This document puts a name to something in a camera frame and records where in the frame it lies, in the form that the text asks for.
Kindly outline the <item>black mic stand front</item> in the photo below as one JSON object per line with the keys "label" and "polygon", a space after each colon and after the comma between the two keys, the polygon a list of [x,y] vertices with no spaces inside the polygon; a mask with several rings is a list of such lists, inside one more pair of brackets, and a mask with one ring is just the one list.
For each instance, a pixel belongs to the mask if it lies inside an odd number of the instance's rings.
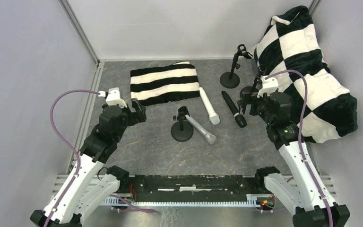
{"label": "black mic stand front", "polygon": [[193,136],[193,126],[187,121],[189,116],[188,108],[181,106],[177,110],[177,115],[173,116],[175,123],[171,127],[171,136],[178,142],[186,142]]}

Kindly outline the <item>silver microphone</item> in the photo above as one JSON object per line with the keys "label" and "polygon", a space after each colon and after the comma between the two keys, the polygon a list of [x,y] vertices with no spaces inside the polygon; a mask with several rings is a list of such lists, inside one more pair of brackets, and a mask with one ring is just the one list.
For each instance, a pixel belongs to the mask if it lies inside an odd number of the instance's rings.
{"label": "silver microphone", "polygon": [[209,132],[205,127],[198,123],[190,115],[185,115],[186,120],[203,136],[207,143],[213,145],[217,142],[217,137]]}

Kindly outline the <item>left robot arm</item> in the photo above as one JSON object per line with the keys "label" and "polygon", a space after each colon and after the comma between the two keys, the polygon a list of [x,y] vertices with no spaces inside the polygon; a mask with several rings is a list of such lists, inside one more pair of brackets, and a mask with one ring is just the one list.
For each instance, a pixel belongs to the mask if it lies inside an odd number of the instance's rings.
{"label": "left robot arm", "polygon": [[133,98],[134,112],[128,106],[104,104],[99,123],[84,140],[79,159],[53,200],[35,210],[30,220],[38,227],[81,227],[89,215],[113,192],[119,189],[125,170],[115,168],[103,182],[85,192],[91,180],[117,149],[125,130],[145,122],[146,108]]}

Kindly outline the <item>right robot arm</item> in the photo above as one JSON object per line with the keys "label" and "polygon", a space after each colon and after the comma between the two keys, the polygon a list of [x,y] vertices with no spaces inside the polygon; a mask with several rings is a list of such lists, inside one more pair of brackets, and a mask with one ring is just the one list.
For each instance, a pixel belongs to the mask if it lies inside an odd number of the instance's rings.
{"label": "right robot arm", "polygon": [[345,226],[350,211],[346,205],[337,204],[317,173],[299,127],[291,121],[290,96],[281,92],[260,96],[255,90],[241,91],[240,97],[240,112],[250,105],[250,115],[258,115],[265,122],[267,136],[288,164],[297,187],[292,187],[273,166],[257,170],[257,184],[281,201],[295,227]]}

